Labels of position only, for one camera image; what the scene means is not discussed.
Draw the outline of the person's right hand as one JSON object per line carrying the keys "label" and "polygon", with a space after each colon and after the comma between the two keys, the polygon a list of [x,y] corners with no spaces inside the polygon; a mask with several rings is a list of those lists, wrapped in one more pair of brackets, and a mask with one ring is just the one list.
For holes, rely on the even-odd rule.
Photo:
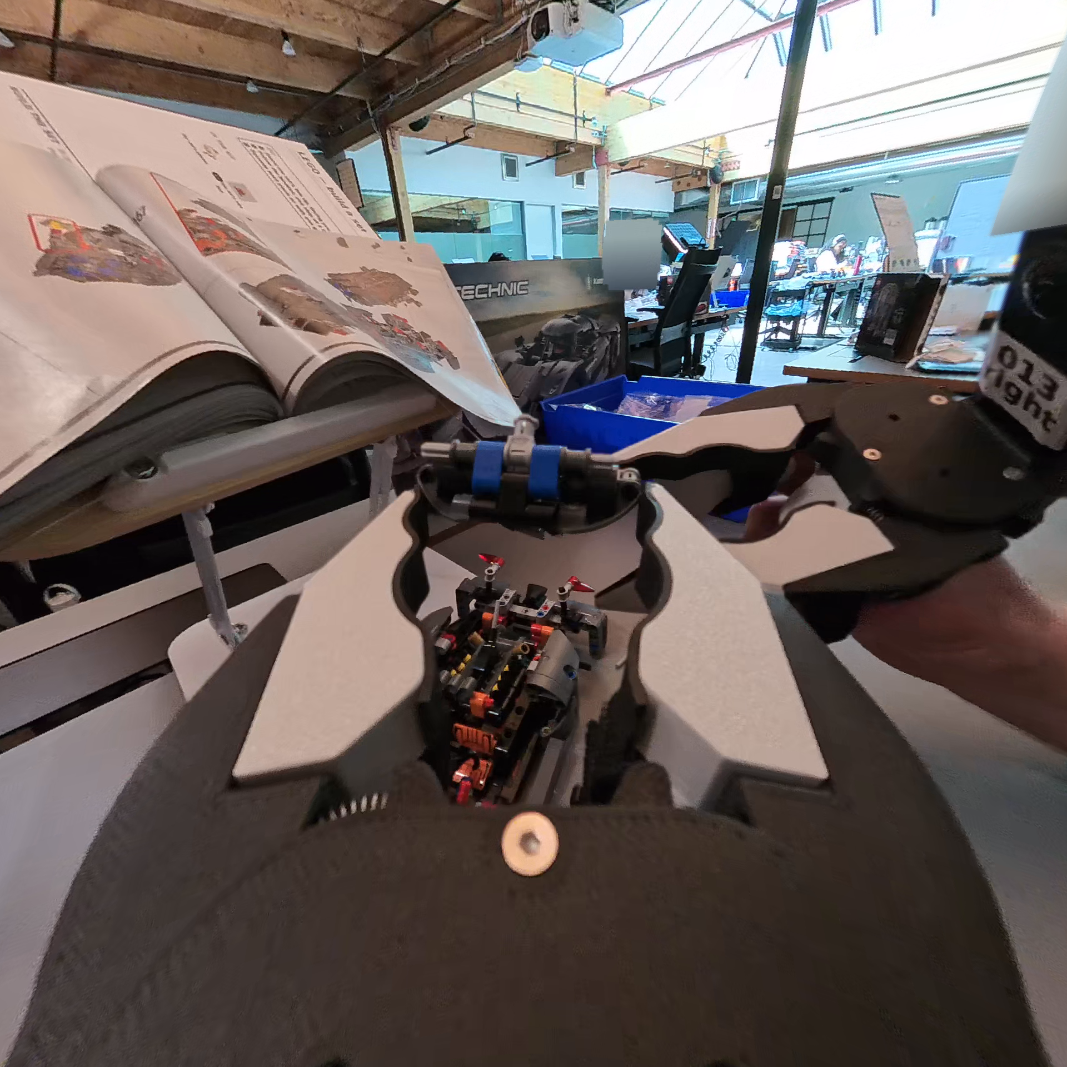
{"label": "person's right hand", "polygon": [[865,605],[853,635],[877,660],[1065,751],[1065,614],[1004,558],[926,594]]}

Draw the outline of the black vertical pole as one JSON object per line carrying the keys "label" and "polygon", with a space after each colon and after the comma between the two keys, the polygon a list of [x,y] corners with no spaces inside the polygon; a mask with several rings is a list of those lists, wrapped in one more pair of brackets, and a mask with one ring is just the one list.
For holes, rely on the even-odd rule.
{"label": "black vertical pole", "polygon": [[749,384],[754,370],[754,356],[769,285],[773,246],[777,240],[799,101],[805,86],[807,57],[818,7],[819,1],[799,1],[794,13],[770,170],[757,234],[754,270],[750,278],[749,299],[742,325],[740,352],[735,375],[737,384]]}

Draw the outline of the open lego instruction booklet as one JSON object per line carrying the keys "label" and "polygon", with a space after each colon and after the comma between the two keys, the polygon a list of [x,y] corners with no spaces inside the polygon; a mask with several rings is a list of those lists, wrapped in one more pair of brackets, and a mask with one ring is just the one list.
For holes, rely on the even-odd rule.
{"label": "open lego instruction booklet", "polygon": [[517,418],[432,248],[275,137],[2,73],[2,540],[168,449],[416,382]]}

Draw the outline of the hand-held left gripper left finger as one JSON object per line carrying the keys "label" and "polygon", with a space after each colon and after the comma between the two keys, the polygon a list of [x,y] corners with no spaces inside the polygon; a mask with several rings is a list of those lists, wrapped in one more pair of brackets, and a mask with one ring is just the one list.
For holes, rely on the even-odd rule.
{"label": "hand-held left gripper left finger", "polygon": [[241,784],[324,773],[389,789],[425,740],[432,653],[418,620],[428,507],[407,491],[305,582],[246,740]]}

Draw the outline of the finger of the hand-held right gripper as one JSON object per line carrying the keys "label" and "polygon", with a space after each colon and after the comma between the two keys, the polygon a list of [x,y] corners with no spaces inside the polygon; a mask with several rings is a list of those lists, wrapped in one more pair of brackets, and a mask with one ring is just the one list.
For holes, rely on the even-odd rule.
{"label": "finger of the hand-held right gripper", "polygon": [[869,517],[830,500],[795,505],[780,493],[750,508],[739,538],[719,542],[765,591],[776,594],[796,582],[893,550]]}
{"label": "finger of the hand-held right gripper", "polygon": [[748,393],[615,452],[611,460],[663,485],[692,516],[766,500],[794,457],[827,426],[841,385]]}

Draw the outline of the white whiteboard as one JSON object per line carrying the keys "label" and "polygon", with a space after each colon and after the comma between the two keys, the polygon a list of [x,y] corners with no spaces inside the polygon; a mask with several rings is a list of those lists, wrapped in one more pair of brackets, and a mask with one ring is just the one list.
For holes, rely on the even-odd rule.
{"label": "white whiteboard", "polygon": [[960,182],[943,227],[941,258],[953,274],[1010,274],[1021,233],[993,233],[1009,175]]}

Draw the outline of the small black cardboard box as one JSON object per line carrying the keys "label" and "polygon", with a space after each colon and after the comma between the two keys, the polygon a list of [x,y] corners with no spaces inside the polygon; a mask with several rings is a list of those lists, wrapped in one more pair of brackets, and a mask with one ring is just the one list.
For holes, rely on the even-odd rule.
{"label": "small black cardboard box", "polygon": [[908,364],[921,353],[947,286],[949,278],[942,275],[878,273],[853,344],[855,351]]}

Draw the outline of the white book stand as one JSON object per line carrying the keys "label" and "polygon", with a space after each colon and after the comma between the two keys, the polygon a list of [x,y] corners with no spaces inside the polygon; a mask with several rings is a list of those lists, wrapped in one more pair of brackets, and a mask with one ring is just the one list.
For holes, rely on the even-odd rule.
{"label": "white book stand", "polygon": [[209,437],[162,453],[147,477],[117,473],[87,500],[39,517],[2,541],[2,558],[38,559],[86,550],[180,514],[206,596],[206,615],[224,647],[239,640],[207,530],[208,506],[239,492],[379,443],[456,412],[414,383],[307,415]]}

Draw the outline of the black lego car model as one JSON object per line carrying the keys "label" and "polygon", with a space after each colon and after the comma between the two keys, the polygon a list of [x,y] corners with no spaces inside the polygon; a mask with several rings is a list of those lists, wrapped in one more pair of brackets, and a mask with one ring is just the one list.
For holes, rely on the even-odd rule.
{"label": "black lego car model", "polygon": [[458,807],[553,805],[580,720],[580,673],[607,646],[594,587],[570,576],[556,589],[500,582],[505,559],[481,553],[460,583],[453,614],[432,633],[437,692],[447,714],[434,760]]}

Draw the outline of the clear plastic parts bags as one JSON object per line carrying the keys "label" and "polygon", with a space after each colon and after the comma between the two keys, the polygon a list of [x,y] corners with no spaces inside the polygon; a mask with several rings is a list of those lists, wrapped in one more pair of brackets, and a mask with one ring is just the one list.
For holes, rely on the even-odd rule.
{"label": "clear plastic parts bags", "polygon": [[627,393],[615,413],[644,420],[682,423],[701,416],[710,408],[721,407],[729,397],[710,393],[671,393],[637,391]]}

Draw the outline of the black and blue lego sub-assembly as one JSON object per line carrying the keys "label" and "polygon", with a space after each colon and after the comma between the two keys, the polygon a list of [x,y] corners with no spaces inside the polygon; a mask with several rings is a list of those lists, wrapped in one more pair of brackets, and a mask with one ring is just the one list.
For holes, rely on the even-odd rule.
{"label": "black and blue lego sub-assembly", "polygon": [[537,428],[522,415],[501,441],[423,444],[423,499],[455,523],[541,537],[593,532],[637,509],[644,497],[637,471],[589,449],[539,444]]}

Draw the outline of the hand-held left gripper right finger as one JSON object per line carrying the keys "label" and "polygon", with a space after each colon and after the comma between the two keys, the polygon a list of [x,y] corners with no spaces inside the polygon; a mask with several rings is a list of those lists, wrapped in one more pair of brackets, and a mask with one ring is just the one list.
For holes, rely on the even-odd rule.
{"label": "hand-held left gripper right finger", "polygon": [[828,768],[761,584],[663,487],[647,495],[665,590],[637,638],[646,758],[674,791],[735,775],[819,786]]}

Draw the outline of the wooden background desk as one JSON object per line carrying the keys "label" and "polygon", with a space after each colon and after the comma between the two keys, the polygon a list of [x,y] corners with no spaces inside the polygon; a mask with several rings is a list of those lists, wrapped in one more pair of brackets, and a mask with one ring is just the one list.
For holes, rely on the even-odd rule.
{"label": "wooden background desk", "polygon": [[848,346],[832,345],[784,364],[782,375],[809,382],[851,382],[879,384],[890,381],[922,382],[936,391],[957,395],[980,392],[980,376],[975,372],[956,373],[944,369],[923,371],[907,368],[876,356],[858,354]]}

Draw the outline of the white ceiling projector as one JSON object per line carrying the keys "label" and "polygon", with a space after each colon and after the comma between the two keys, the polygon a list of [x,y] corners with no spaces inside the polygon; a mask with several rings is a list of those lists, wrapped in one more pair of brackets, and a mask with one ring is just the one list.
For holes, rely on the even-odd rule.
{"label": "white ceiling projector", "polygon": [[623,45],[621,17],[588,1],[553,1],[534,7],[526,23],[524,52],[582,67]]}

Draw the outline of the blue plastic bin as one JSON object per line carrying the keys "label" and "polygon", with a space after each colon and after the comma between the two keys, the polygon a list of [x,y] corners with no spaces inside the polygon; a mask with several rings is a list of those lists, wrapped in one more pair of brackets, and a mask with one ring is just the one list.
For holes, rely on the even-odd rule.
{"label": "blue plastic bin", "polygon": [[732,383],[654,377],[630,381],[618,376],[544,399],[539,414],[544,442],[535,447],[531,471],[526,476],[528,500],[564,500],[564,461],[561,457],[564,450],[614,455],[678,424],[616,414],[615,408],[623,397],[637,391],[672,395],[710,393],[727,396],[731,401],[760,389]]}

